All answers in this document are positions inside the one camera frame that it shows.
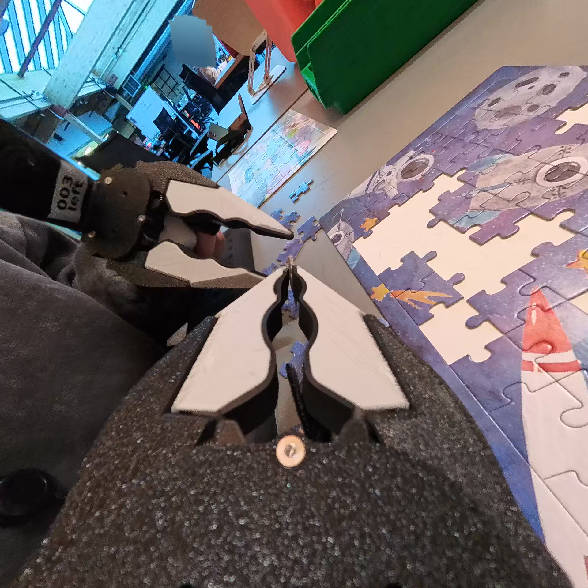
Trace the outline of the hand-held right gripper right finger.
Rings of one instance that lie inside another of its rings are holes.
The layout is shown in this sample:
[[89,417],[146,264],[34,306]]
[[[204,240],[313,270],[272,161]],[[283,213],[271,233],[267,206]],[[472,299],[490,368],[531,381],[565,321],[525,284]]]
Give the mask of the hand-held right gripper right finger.
[[357,411],[408,410],[410,403],[366,319],[374,319],[307,270],[292,267],[299,326],[307,339],[302,398],[309,414],[339,433]]

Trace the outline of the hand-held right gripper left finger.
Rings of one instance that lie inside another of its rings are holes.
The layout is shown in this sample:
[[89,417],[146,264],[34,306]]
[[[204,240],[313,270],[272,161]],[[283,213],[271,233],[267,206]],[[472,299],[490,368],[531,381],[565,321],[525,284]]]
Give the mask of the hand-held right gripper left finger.
[[274,271],[215,315],[171,412],[219,417],[267,390],[277,374],[272,343],[283,327],[289,274]]

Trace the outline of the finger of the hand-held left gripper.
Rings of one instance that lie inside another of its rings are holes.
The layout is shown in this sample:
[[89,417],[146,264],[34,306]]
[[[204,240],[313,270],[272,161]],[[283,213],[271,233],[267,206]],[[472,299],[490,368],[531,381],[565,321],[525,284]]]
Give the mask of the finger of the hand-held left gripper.
[[169,240],[158,243],[147,253],[145,268],[199,289],[250,289],[266,278],[245,268],[225,266],[214,258],[196,256]]
[[171,180],[165,192],[170,214],[203,230],[212,225],[248,229],[262,236],[292,240],[291,229],[224,187]]

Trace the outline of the space jigsaw puzzle board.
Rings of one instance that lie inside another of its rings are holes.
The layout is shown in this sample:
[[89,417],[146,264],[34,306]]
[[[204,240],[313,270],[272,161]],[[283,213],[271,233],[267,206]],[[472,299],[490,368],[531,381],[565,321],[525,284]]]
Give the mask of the space jigsaw puzzle board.
[[587,587],[587,65],[499,68],[320,224]]

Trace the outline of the person's left forearm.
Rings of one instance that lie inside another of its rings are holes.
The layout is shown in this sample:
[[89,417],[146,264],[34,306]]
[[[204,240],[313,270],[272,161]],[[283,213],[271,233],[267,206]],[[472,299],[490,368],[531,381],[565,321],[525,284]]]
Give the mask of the person's left forearm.
[[1,259],[88,295],[164,347],[185,324],[206,316],[204,293],[132,284],[63,231],[4,210]]

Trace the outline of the person's left hand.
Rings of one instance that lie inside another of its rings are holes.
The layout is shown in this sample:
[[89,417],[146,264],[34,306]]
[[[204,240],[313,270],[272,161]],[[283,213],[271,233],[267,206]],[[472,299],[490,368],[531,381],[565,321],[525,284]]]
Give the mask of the person's left hand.
[[195,231],[193,253],[197,257],[222,261],[225,249],[224,233],[220,226],[216,228],[215,233],[212,233],[212,228],[207,228],[205,231]]

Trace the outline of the colourful jigsaw puzzle board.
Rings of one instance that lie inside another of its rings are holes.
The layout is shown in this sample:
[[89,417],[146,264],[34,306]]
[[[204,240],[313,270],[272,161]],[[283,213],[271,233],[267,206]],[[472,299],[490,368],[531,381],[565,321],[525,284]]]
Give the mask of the colourful jigsaw puzzle board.
[[336,134],[337,129],[288,110],[228,172],[231,191],[262,206]]

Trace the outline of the wooden stand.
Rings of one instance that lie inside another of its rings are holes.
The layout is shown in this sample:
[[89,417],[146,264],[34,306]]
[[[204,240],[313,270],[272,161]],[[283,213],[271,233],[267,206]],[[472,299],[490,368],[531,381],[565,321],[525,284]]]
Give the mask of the wooden stand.
[[[265,46],[265,60],[263,69],[263,78],[259,84],[254,82],[254,62],[257,50],[262,46]],[[249,51],[249,66],[247,75],[247,92],[250,96],[251,104],[256,104],[261,97],[269,90],[269,88],[284,74],[286,67],[278,64],[272,67],[271,55],[272,55],[273,41],[268,35],[266,30],[262,30],[261,33],[254,39],[250,51]]]

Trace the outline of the beige cardboard sheet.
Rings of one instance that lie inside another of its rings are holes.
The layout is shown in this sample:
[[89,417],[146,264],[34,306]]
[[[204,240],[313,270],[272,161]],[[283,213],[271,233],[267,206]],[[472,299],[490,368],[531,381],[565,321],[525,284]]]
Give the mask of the beige cardboard sheet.
[[233,56],[249,55],[263,27],[245,1],[195,1],[193,15],[203,19]]

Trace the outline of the red plastic bin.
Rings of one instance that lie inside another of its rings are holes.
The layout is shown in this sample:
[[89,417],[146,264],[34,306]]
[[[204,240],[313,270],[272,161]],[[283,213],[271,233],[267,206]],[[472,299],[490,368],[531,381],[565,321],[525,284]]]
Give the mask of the red plastic bin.
[[289,62],[296,62],[292,35],[321,1],[246,1],[272,42]]

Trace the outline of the green plastic bin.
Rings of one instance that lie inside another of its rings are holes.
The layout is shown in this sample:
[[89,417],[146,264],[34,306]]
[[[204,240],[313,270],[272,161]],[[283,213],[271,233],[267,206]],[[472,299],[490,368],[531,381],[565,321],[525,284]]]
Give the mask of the green plastic bin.
[[348,1],[311,41],[300,70],[325,108],[346,114],[475,1]]
[[314,1],[314,10],[292,35],[292,45],[300,70],[305,69],[310,63],[308,49],[310,43],[335,15],[348,3],[348,1]]

